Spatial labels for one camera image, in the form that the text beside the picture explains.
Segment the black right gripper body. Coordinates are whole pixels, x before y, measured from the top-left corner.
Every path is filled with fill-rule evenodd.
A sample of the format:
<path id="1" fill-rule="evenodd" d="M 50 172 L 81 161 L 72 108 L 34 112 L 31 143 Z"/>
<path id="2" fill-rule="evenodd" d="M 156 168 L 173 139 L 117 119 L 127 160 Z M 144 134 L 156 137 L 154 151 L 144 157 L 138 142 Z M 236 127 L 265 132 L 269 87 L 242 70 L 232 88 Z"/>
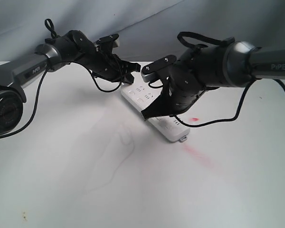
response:
<path id="1" fill-rule="evenodd" d="M 205 92 L 206 89 L 194 78 L 170 78 L 168 91 L 164 97 L 168 116 L 188 111 Z"/>

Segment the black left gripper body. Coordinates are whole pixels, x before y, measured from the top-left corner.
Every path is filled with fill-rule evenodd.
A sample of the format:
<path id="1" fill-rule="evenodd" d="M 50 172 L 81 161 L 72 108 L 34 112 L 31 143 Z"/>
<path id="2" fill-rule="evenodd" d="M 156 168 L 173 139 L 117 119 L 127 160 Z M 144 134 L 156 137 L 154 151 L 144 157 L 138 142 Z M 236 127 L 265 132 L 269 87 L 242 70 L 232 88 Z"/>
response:
<path id="1" fill-rule="evenodd" d="M 122 61 L 112 53 L 104 52 L 78 52 L 78 63 L 92 71 L 96 77 L 109 82 L 120 82 L 122 77 Z"/>

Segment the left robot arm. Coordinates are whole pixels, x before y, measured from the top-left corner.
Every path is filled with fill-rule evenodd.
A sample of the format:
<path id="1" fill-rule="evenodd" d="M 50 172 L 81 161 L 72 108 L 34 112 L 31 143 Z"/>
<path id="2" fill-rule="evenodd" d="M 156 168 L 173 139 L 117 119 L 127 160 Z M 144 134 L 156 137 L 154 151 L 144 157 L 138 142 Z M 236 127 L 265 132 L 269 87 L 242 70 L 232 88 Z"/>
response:
<path id="1" fill-rule="evenodd" d="M 83 32 L 71 30 L 63 36 L 47 38 L 36 47 L 33 54 L 0 65 L 0 139 L 23 131 L 14 128 L 23 115 L 27 98 L 24 88 L 38 77 L 55 72 L 71 63 L 85 68 L 93 80 L 133 84 L 133 72 L 140 72 L 141 65 L 121 60 L 113 49 L 118 47 L 118 34 L 90 41 Z"/>

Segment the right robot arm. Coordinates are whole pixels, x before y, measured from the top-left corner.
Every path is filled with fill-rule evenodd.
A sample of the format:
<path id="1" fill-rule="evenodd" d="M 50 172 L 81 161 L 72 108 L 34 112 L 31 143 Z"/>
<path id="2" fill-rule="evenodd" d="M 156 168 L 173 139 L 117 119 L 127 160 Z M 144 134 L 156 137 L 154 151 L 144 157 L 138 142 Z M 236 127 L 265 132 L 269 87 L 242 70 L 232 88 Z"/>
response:
<path id="1" fill-rule="evenodd" d="M 197 46 L 181 57 L 164 56 L 142 68 L 143 81 L 160 80 L 160 95 L 141 111 L 144 120 L 187 112 L 207 91 L 244 88 L 259 79 L 285 80 L 285 47 L 255 47 L 244 41 Z"/>

